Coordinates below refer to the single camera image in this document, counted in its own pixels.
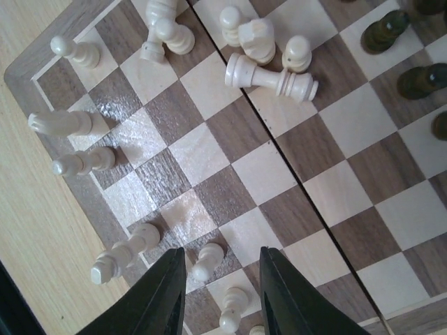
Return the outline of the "white chess piece five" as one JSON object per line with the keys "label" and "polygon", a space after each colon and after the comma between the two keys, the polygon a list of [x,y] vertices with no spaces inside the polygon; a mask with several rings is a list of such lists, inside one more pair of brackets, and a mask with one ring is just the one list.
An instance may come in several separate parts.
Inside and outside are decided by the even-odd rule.
{"label": "white chess piece five", "polygon": [[70,59],[79,66],[95,68],[101,58],[98,46],[90,42],[76,43],[74,40],[55,36],[50,41],[51,50],[58,56]]}

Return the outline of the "white chess piece three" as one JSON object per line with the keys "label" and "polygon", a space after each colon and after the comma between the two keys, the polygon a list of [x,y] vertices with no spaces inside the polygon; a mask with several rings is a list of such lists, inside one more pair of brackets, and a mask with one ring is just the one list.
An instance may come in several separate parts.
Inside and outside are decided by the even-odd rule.
{"label": "white chess piece three", "polygon": [[115,164],[114,151],[109,147],[96,147],[89,151],[76,151],[66,154],[52,162],[55,175],[75,176],[86,175],[93,170],[104,171]]}

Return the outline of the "white chess piece seven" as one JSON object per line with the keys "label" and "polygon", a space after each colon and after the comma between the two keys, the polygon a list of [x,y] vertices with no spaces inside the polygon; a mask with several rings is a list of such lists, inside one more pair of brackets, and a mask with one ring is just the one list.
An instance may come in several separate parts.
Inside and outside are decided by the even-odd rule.
{"label": "white chess piece seven", "polygon": [[198,260],[192,268],[192,274],[197,281],[208,281],[214,270],[222,263],[224,250],[215,243],[203,246],[198,255]]}

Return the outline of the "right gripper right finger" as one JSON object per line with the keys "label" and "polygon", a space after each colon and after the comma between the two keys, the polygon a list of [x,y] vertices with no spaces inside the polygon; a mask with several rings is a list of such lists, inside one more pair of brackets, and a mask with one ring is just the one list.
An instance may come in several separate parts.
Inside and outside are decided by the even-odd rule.
{"label": "right gripper right finger", "polygon": [[266,334],[367,334],[333,306],[279,249],[261,247],[260,287]]}

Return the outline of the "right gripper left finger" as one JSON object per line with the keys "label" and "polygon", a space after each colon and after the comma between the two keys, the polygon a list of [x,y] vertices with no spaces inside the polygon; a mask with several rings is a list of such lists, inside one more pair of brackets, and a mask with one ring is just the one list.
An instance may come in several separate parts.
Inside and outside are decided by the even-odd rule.
{"label": "right gripper left finger", "polygon": [[182,247],[167,250],[112,307],[80,334],[181,334],[186,296]]}

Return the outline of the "white chess piece two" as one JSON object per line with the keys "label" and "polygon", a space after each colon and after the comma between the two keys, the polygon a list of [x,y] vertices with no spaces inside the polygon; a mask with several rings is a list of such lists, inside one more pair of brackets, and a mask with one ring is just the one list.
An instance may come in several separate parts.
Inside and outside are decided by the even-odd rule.
{"label": "white chess piece two", "polygon": [[96,258],[90,271],[92,283],[101,285],[120,277],[140,253],[156,247],[160,240],[160,232],[154,225],[140,225],[128,240],[117,242],[109,251],[102,252]]}

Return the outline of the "white chess piece six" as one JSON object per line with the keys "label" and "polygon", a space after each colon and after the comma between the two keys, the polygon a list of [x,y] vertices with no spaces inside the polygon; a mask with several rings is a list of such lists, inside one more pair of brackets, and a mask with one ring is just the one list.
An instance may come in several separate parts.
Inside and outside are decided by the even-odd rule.
{"label": "white chess piece six", "polygon": [[225,334],[235,333],[239,329],[242,314],[248,305],[249,297],[243,289],[236,287],[227,289],[219,318],[219,326]]}

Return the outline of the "white chess piece four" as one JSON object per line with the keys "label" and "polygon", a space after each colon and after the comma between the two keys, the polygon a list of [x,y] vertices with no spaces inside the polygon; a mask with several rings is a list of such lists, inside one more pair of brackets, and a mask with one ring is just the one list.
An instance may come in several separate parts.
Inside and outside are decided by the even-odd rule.
{"label": "white chess piece four", "polygon": [[265,335],[265,328],[263,325],[256,325],[249,331],[249,335]]}

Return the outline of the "white chess piece one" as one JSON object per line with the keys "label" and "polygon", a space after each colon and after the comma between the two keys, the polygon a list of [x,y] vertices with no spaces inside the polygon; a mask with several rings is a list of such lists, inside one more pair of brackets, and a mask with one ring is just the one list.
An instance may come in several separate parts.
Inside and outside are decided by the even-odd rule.
{"label": "white chess piece one", "polygon": [[91,135],[103,122],[99,113],[83,110],[37,112],[31,113],[28,118],[28,125],[33,131],[58,137]]}

